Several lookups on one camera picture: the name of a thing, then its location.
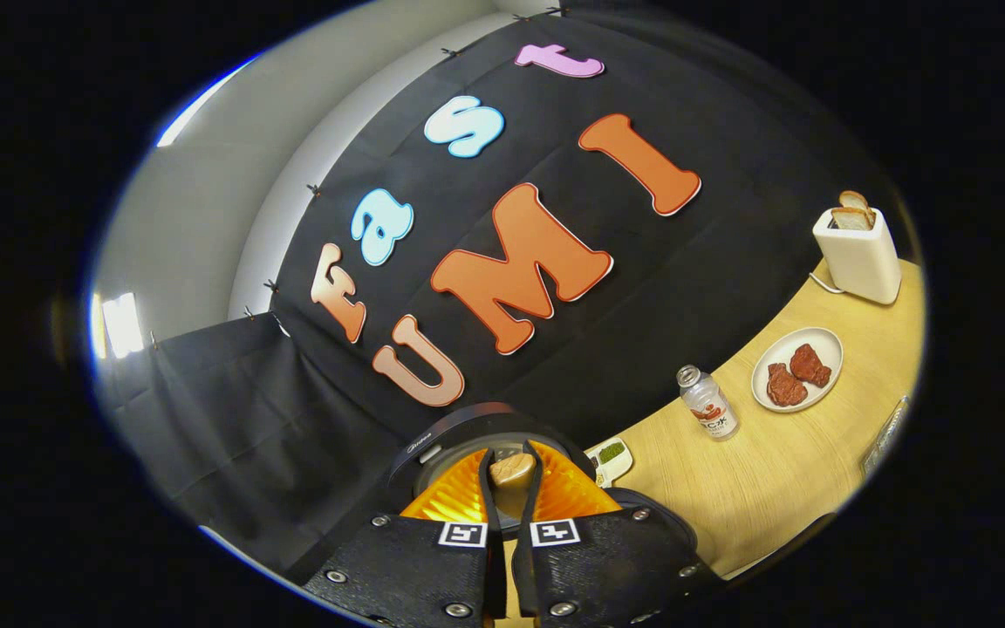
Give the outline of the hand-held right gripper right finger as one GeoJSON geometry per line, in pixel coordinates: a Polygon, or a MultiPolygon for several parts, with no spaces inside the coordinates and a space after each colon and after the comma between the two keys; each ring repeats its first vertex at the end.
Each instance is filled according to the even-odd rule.
{"type": "Polygon", "coordinates": [[[534,467],[513,578],[535,625],[630,627],[721,592],[685,518],[638,490],[601,488],[553,447],[523,450],[534,467]]]}

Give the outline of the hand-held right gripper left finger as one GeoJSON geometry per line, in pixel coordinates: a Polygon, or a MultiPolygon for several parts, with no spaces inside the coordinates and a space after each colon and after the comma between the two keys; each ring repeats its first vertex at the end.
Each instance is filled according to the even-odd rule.
{"type": "Polygon", "coordinates": [[[488,449],[467,454],[410,504],[364,518],[304,589],[374,623],[494,623],[507,585],[493,460],[488,449]]]}

